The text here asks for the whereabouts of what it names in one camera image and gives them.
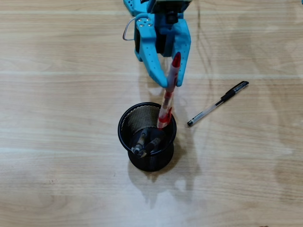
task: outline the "red marker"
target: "red marker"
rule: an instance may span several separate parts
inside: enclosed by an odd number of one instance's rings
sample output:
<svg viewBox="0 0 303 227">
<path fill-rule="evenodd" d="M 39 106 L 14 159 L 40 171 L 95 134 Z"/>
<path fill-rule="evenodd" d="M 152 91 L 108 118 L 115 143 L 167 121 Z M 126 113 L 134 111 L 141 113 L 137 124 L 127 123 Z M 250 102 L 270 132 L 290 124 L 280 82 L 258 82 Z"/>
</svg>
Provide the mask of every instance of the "red marker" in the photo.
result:
<svg viewBox="0 0 303 227">
<path fill-rule="evenodd" d="M 178 52 L 174 57 L 174 60 L 171 64 L 169 75 L 167 76 L 168 87 L 165 89 L 164 97 L 162 101 L 162 107 L 160 109 L 157 127 L 163 129 L 166 127 L 171 119 L 171 101 L 174 94 L 174 89 L 177 85 L 178 73 L 181 63 L 181 53 Z"/>
</svg>

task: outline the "blue robotic arm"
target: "blue robotic arm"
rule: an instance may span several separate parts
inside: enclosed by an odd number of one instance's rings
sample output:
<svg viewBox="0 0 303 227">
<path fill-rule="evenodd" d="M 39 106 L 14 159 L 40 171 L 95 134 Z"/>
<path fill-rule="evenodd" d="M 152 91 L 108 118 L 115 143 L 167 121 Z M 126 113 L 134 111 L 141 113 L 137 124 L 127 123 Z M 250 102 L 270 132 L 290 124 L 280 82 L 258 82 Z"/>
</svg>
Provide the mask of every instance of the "blue robotic arm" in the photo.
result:
<svg viewBox="0 0 303 227">
<path fill-rule="evenodd" d="M 181 53 L 181 68 L 177 86 L 183 82 L 191 38 L 183 12 L 191 0 L 124 0 L 135 17 L 135 54 L 143 61 L 150 77 L 161 87 L 167 87 L 167 79 L 161 68 L 158 53 L 174 57 Z"/>
</svg>

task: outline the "pen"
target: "pen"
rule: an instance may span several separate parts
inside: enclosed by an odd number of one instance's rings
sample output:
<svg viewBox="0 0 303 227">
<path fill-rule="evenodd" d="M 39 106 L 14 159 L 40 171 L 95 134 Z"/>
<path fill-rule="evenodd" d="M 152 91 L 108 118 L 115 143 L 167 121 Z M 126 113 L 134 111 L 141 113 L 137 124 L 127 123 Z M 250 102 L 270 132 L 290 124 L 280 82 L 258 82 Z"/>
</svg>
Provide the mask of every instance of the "pen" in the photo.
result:
<svg viewBox="0 0 303 227">
<path fill-rule="evenodd" d="M 221 100 L 219 102 L 217 102 L 216 104 L 214 104 L 211 107 L 208 107 L 206 110 L 204 110 L 203 112 L 199 113 L 196 117 L 194 117 L 189 122 L 187 122 L 188 126 L 189 127 L 193 126 L 197 121 L 199 121 L 200 119 L 202 119 L 203 117 L 205 117 L 206 115 L 208 115 L 211 111 L 213 111 L 215 108 L 217 108 L 222 103 L 228 101 L 235 94 L 237 94 L 239 91 L 241 91 L 242 89 L 244 89 L 248 84 L 249 84 L 249 82 L 242 81 L 241 83 L 239 83 L 236 86 L 234 86 L 232 89 L 230 89 L 228 92 L 226 92 L 226 94 L 224 96 L 221 97 Z"/>
<path fill-rule="evenodd" d="M 180 63 L 181 63 L 181 53 L 178 52 L 176 56 L 174 57 L 174 60 L 171 64 L 169 75 L 167 76 L 168 81 L 168 87 L 165 89 L 163 100 L 162 100 L 162 106 L 159 112 L 158 122 L 157 122 L 157 128 L 163 129 L 166 127 L 171 118 L 171 101 L 174 94 L 174 90 L 177 84 L 178 80 L 178 73 L 180 69 Z"/>
<path fill-rule="evenodd" d="M 155 138 L 153 141 L 147 144 L 146 147 L 139 152 L 138 157 L 145 157 L 146 155 L 149 155 L 161 143 L 164 137 L 165 134 Z"/>
<path fill-rule="evenodd" d="M 141 132 L 138 142 L 134 147 L 132 147 L 132 152 L 135 155 L 137 155 L 140 152 L 140 150 L 142 150 L 147 134 L 148 134 L 148 128 L 144 128 Z"/>
</svg>

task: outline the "mesh cup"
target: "mesh cup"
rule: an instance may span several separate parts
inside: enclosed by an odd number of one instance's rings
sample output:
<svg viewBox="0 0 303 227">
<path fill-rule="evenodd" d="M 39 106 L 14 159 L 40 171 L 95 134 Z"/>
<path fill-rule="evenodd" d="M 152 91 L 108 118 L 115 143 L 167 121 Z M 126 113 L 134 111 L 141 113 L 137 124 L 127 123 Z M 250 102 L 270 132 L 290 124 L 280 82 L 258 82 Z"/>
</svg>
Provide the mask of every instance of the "mesh cup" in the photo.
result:
<svg viewBox="0 0 303 227">
<path fill-rule="evenodd" d="M 144 128 L 156 128 L 161 105 L 157 103 L 140 103 L 129 108 L 121 117 L 118 136 L 123 147 L 128 151 L 132 164 L 143 171 L 158 171 L 165 167 L 174 154 L 174 140 L 177 133 L 175 118 L 172 116 L 163 131 L 166 134 L 166 146 L 148 156 L 138 158 L 131 151 L 131 140 L 136 132 Z"/>
</svg>

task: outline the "wooden table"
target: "wooden table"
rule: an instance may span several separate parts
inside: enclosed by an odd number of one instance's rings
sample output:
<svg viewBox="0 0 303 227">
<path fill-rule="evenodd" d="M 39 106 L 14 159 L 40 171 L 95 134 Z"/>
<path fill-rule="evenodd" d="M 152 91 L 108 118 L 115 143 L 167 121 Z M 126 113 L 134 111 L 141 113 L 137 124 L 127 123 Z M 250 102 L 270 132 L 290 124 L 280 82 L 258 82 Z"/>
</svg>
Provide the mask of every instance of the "wooden table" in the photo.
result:
<svg viewBox="0 0 303 227">
<path fill-rule="evenodd" d="M 302 227 L 301 1 L 190 5 L 175 154 L 156 173 L 117 136 L 163 92 L 122 40 L 130 18 L 122 0 L 0 0 L 0 226 Z"/>
</svg>

